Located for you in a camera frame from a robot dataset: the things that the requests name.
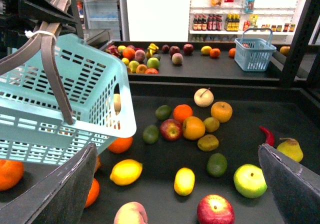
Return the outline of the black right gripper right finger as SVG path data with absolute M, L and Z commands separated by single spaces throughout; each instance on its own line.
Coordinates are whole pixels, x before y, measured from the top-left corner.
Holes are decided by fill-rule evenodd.
M 284 223 L 318 224 L 320 176 L 266 143 L 258 160 Z

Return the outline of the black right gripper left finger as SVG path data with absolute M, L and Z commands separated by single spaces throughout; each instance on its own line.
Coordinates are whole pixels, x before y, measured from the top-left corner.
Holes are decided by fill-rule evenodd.
M 88 144 L 43 180 L 0 209 L 2 224 L 78 224 L 97 163 Z

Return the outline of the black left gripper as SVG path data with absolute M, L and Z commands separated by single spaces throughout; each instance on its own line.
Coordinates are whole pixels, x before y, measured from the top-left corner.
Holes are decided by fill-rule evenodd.
M 45 21 L 47 23 L 76 24 L 75 18 L 48 0 L 18 0 L 18 16 L 21 19 Z

